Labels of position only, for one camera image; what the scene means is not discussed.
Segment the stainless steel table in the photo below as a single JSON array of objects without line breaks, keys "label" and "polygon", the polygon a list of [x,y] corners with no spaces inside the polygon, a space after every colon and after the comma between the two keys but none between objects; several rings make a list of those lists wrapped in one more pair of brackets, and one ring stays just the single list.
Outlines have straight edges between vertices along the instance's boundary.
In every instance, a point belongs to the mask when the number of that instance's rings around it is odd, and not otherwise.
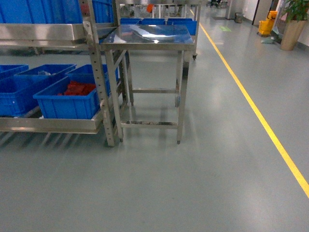
[{"label": "stainless steel table", "polygon": [[[177,143],[182,139],[183,119],[189,61],[195,49],[186,26],[184,25],[121,25],[112,32],[101,44],[105,51],[106,63],[110,78],[112,101],[115,111],[115,120],[120,141],[123,141],[123,128],[159,128],[177,129]],[[167,88],[133,88],[129,59],[129,50],[174,50],[178,51],[176,87]],[[124,79],[129,90],[131,105],[134,105],[134,93],[168,93],[175,94],[175,106],[178,108],[178,122],[149,122],[149,121],[122,121],[121,114],[124,110],[120,107],[117,83],[114,70],[122,61],[124,64]]]}]

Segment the yellow floor line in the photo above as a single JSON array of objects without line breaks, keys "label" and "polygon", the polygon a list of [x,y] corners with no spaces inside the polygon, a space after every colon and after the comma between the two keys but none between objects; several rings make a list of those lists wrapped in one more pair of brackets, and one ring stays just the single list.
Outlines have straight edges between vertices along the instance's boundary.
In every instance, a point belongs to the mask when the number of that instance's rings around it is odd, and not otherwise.
[{"label": "yellow floor line", "polygon": [[233,72],[233,70],[231,69],[231,67],[229,66],[229,64],[227,63],[226,59],[223,57],[223,55],[221,54],[221,52],[219,51],[219,49],[217,48],[216,44],[213,42],[213,40],[211,39],[211,37],[209,36],[209,34],[207,33],[207,31],[205,30],[205,28],[203,27],[203,25],[200,23],[199,26],[202,28],[202,30],[204,31],[205,35],[207,36],[208,40],[210,41],[210,43],[212,44],[213,48],[216,50],[216,52],[218,53],[220,59],[222,60],[223,64],[226,66],[227,70],[229,71],[229,73],[231,74],[231,76],[233,77],[234,81],[236,82],[236,84],[238,85],[238,87],[240,88],[242,94],[244,95],[244,97],[246,98],[246,100],[248,101],[250,107],[253,109],[254,113],[256,114],[256,116],[258,117],[258,119],[260,120],[261,124],[263,125],[263,127],[265,128],[267,134],[269,135],[269,137],[271,138],[272,142],[274,143],[274,145],[276,146],[277,150],[279,151],[279,153],[281,154],[282,158],[284,159],[284,161],[286,162],[286,164],[288,165],[288,167],[290,168],[291,172],[293,173],[294,177],[296,178],[296,180],[298,181],[299,185],[301,186],[301,188],[303,189],[303,191],[305,192],[305,194],[307,195],[307,197],[309,198],[309,184],[308,182],[305,180],[305,178],[303,177],[303,175],[301,174],[301,172],[299,171],[299,169],[297,168],[297,166],[294,164],[293,160],[291,159],[291,157],[289,156],[289,154],[287,153],[287,151],[284,149],[284,147],[282,146],[281,142],[279,141],[279,139],[277,138],[276,134],[274,133],[274,131],[271,129],[271,127],[269,126],[269,124],[266,122],[265,118],[263,117],[263,115],[261,114],[260,110],[257,108],[257,106],[255,105],[255,103],[253,102],[253,100],[251,99],[251,97],[249,96],[248,92],[246,91],[246,89],[244,88],[244,86],[242,85],[242,83],[240,82],[240,80],[238,79],[238,77],[236,76],[236,74]]}]

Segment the perforated metal upright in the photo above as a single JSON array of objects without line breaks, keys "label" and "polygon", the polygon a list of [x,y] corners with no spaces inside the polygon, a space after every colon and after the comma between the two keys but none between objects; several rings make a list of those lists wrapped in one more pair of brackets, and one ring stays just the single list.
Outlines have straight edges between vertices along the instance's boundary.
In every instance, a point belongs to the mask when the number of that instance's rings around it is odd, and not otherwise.
[{"label": "perforated metal upright", "polygon": [[83,16],[83,26],[87,33],[86,41],[88,44],[92,70],[97,86],[100,108],[103,113],[103,124],[107,142],[109,146],[115,146],[117,131],[114,130],[114,126],[112,125],[111,107],[109,106],[105,86],[101,50],[99,46],[98,30],[96,26],[93,4],[91,0],[79,0],[79,3]]}]

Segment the trash can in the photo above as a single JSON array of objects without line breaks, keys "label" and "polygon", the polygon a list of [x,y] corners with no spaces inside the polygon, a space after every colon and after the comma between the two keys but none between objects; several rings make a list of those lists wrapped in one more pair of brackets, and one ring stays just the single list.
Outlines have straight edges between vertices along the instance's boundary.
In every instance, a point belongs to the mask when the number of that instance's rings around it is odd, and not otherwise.
[{"label": "trash can", "polygon": [[235,23],[242,23],[243,13],[235,13],[234,21]]}]

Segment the chair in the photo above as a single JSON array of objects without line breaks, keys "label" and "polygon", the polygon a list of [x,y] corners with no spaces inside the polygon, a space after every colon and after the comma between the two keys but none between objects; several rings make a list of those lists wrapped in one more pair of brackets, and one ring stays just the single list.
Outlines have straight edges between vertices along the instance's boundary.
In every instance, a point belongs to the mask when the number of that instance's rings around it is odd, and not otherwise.
[{"label": "chair", "polygon": [[221,0],[211,0],[210,2],[208,2],[207,4],[206,4],[206,7],[208,7],[208,6],[216,6],[216,7],[218,7],[219,6],[219,4],[220,4],[220,2],[221,2]]}]

